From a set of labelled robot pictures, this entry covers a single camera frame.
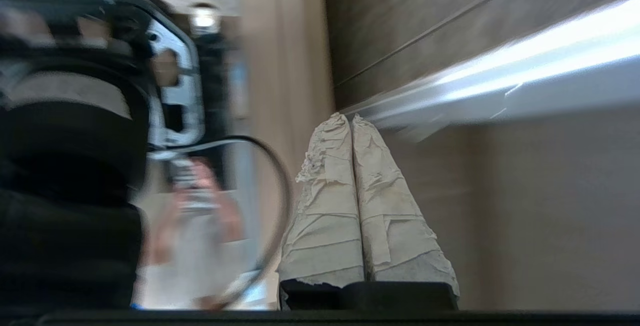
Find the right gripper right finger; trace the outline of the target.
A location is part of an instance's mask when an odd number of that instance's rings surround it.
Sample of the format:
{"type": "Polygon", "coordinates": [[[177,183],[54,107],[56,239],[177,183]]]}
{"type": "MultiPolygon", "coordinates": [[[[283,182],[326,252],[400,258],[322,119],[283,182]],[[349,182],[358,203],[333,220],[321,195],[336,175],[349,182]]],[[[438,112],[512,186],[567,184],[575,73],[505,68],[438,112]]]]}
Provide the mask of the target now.
{"type": "Polygon", "coordinates": [[[366,276],[377,282],[444,282],[458,297],[453,265],[382,135],[359,115],[351,130],[366,276]]]}

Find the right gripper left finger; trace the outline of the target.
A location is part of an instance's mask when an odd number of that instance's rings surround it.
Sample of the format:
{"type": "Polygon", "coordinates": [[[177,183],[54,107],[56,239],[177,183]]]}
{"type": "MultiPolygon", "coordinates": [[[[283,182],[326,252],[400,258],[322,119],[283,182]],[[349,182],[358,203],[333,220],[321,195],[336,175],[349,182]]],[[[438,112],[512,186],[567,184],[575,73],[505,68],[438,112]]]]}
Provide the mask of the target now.
{"type": "Polygon", "coordinates": [[[281,310],[334,308],[365,280],[349,121],[338,112],[313,131],[295,181],[301,193],[281,244],[281,310]]]}

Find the blurred person hand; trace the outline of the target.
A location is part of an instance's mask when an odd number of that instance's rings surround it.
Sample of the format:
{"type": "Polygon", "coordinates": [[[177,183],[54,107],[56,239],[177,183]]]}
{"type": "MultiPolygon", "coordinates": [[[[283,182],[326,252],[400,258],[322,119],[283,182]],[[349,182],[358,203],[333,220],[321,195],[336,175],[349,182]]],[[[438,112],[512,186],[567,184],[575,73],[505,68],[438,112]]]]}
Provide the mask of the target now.
{"type": "Polygon", "coordinates": [[[222,189],[210,164],[204,158],[196,157],[193,160],[193,170],[198,187],[207,190],[211,201],[217,205],[224,241],[234,242],[246,239],[242,212],[236,201],[222,189]]]}
{"type": "Polygon", "coordinates": [[[187,196],[184,190],[174,190],[171,194],[159,194],[151,209],[149,230],[146,238],[147,264],[158,265],[173,258],[178,239],[181,208],[187,196]]]}

